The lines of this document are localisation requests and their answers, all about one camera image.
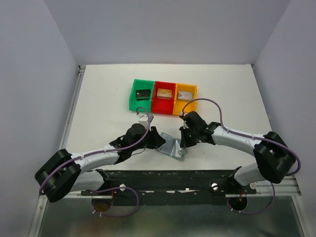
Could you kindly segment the sage green card holder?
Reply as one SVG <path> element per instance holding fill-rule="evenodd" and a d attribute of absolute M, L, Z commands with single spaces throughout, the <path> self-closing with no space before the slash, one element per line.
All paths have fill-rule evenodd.
<path fill-rule="evenodd" d="M 160 136 L 165 140 L 165 143 L 157 151 L 178 161 L 183 161 L 187 151 L 180 147 L 181 140 L 164 132 Z"/>

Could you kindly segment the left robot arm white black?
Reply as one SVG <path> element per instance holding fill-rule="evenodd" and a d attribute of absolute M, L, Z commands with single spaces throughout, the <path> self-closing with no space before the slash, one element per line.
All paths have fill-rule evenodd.
<path fill-rule="evenodd" d="M 157 149 L 166 143 L 156 127 L 133 124 L 127 132 L 104 147 L 85 153 L 58 150 L 36 173 L 39 194 L 56 202 L 71 192 L 78 177 L 105 165 L 122 163 L 139 149 Z"/>

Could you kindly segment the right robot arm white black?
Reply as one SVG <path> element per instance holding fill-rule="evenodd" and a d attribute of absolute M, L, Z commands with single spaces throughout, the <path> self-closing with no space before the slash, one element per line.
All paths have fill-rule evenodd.
<path fill-rule="evenodd" d="M 239 193 L 250 183 L 269 181 L 279 184 L 298 160 L 281 137 L 270 131 L 265 135 L 243 134 L 225 129 L 218 122 L 207 124 L 197 112 L 181 115 L 181 148 L 198 143 L 227 146 L 245 152 L 255 158 L 255 163 L 237 167 L 227 178 L 225 188 Z"/>

